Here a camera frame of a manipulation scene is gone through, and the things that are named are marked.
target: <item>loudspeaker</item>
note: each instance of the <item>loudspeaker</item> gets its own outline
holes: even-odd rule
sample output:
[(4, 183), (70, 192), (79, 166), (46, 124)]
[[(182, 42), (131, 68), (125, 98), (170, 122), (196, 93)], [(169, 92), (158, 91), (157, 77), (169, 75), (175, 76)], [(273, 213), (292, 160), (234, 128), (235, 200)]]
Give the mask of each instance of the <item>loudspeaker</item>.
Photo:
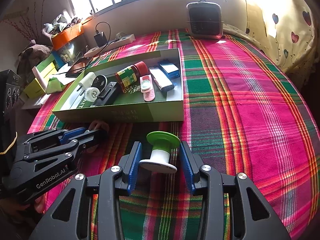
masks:
[[(12, 70), (0, 72), (0, 153), (16, 138), (15, 108), (20, 96), (20, 77)], [(17, 149), (15, 143), (5, 154), (0, 154), (0, 177), (8, 175)]]
[(217, 3), (200, 0), (187, 4), (188, 30), (195, 38), (220, 39), (222, 37), (223, 22), (221, 7)]

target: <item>pink object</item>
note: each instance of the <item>pink object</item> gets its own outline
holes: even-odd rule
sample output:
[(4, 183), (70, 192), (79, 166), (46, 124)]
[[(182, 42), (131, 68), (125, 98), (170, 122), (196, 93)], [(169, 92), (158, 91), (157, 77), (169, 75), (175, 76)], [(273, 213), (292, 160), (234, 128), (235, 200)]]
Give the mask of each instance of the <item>pink object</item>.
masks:
[(151, 75), (140, 77), (141, 93), (145, 101), (150, 102), (155, 99), (155, 91), (153, 89)]

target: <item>hand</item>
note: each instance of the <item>hand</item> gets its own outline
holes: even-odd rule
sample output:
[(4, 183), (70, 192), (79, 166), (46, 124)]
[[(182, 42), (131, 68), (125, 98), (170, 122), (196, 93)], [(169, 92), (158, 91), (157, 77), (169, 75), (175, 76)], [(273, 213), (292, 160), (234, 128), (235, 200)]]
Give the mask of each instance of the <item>hand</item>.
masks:
[(94, 121), (90, 124), (88, 130), (89, 130), (89, 131), (91, 131), (91, 130), (98, 130), (98, 129), (100, 129), (100, 128), (102, 128), (103, 130), (105, 130), (105, 131), (107, 131), (107, 132), (109, 131), (109, 125), (108, 125), (107, 123), (101, 121), (101, 120), (94, 120)]
[[(100, 128), (103, 129), (103, 130), (105, 130), (105, 131), (107, 131), (107, 132), (109, 132), (109, 125), (108, 125), (107, 123), (101, 121), (101, 120), (94, 120), (94, 121), (90, 124), (88, 130), (91, 131), (91, 130), (97, 130), (97, 129), (100, 129)], [(93, 146), (93, 147), (88, 148), (88, 149), (86, 150), (86, 152), (89, 153), (89, 154), (92, 154), (92, 153), (95, 152), (95, 150), (96, 150), (97, 148), (98, 148), (98, 145), (95, 145), (95, 146)]]
[(41, 197), (38, 197), (38, 198), (35, 200), (34, 207), (35, 207), (35, 210), (36, 210), (38, 213), (44, 212), (44, 208), (45, 208), (45, 195), (42, 195)]

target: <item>portable fan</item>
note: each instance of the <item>portable fan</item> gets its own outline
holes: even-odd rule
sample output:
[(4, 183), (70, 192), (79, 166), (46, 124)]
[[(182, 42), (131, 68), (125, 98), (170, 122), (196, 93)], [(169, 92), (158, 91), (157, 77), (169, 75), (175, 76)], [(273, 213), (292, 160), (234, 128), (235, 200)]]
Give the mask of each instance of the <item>portable fan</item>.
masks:
[(187, 4), (188, 30), (195, 38), (220, 39), (222, 37), (221, 7), (217, 3), (200, 0)]

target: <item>plaid bedspread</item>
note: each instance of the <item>plaid bedspread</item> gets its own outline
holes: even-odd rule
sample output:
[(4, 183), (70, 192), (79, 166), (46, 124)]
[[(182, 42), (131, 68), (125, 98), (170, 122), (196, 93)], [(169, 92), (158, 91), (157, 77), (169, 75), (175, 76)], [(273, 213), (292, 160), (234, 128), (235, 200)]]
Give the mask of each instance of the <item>plaid bedspread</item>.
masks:
[[(159, 49), (179, 48), (185, 87), (184, 122), (115, 123), (93, 154), (84, 153), (80, 171), (102, 173), (130, 152), (135, 140), (151, 153), (146, 135), (164, 130), (188, 142), (193, 153), (220, 172), (245, 172), (257, 185), (289, 231), (303, 232), (318, 207), (320, 141), (311, 113), (287, 77), (246, 41), (228, 36), (195, 40), (185, 31), (157, 32), (105, 53), (95, 63)], [(50, 96), (29, 132), (72, 128), (52, 109), (62, 93)], [(136, 190), (121, 198), (126, 239), (196, 239), (201, 196), (191, 196), (172, 152), (173, 175), (140, 169)], [(70, 180), (46, 194), (48, 208)], [(92, 210), (92, 239), (97, 239), (97, 195)], [(229, 209), (225, 197), (225, 239)]]

